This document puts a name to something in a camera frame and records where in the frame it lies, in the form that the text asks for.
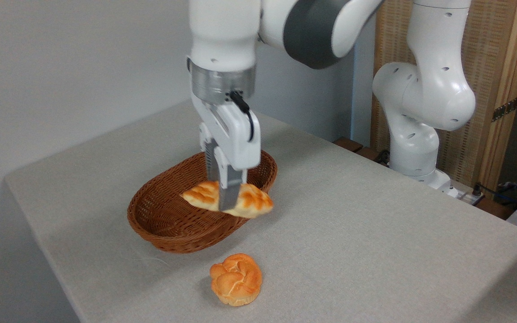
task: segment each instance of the bread roll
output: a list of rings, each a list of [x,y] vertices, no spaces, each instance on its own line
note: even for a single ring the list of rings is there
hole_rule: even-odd
[[[254,301],[263,283],[259,266],[249,255],[236,253],[209,270],[211,289],[221,302],[241,306]]]
[[[181,194],[189,204],[201,209],[219,210],[219,184],[218,182],[202,182],[199,185]],[[243,218],[256,218],[259,215],[269,213],[274,204],[267,193],[259,190],[252,184],[242,184],[238,192],[237,204],[234,209],[225,213]]]

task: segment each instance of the wooden panel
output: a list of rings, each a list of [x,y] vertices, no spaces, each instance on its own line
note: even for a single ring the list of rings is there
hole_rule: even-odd
[[[513,26],[509,40],[498,97],[501,104],[517,98],[517,24]],[[514,117],[515,113],[510,113],[493,122],[490,127],[480,166],[480,182],[492,189],[496,189],[498,184]]]

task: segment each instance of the oval basket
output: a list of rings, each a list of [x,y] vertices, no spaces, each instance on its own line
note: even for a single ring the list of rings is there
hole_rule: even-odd
[[[248,170],[247,182],[268,193],[276,174],[275,160],[261,151],[261,162]],[[172,253],[195,252],[222,241],[249,219],[203,210],[180,196],[205,180],[204,153],[176,164],[135,193],[127,209],[129,224],[143,239]]]

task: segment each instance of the black cable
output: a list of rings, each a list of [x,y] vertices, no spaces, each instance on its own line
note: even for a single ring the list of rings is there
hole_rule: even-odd
[[[245,100],[243,100],[242,96],[237,91],[231,91],[228,94],[228,96],[234,102],[234,104],[236,104],[238,106],[238,108],[241,109],[241,111],[244,114],[246,114],[246,116],[249,117],[249,122],[250,122],[250,138],[249,138],[248,142],[250,143],[250,141],[252,141],[252,139],[254,138],[254,123],[253,123],[253,118],[250,115],[250,106],[245,102]]]
[[[499,198],[502,198],[504,200],[508,200],[508,201],[511,201],[511,202],[515,202],[517,204],[517,199],[515,199],[515,198],[511,198],[509,196],[503,196],[502,194],[500,194],[498,192],[495,192],[494,190],[491,190],[490,188],[487,188],[486,186],[484,186],[484,185],[482,185],[480,183],[476,183],[476,185],[480,186],[484,190],[487,190],[488,192],[494,194],[495,196],[498,196]]]

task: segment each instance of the white wall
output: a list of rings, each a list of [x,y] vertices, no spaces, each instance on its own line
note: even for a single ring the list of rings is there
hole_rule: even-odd
[[[190,41],[186,0],[0,0],[0,322],[76,321],[3,176],[187,100]],[[255,110],[349,135],[352,59],[258,59]]]

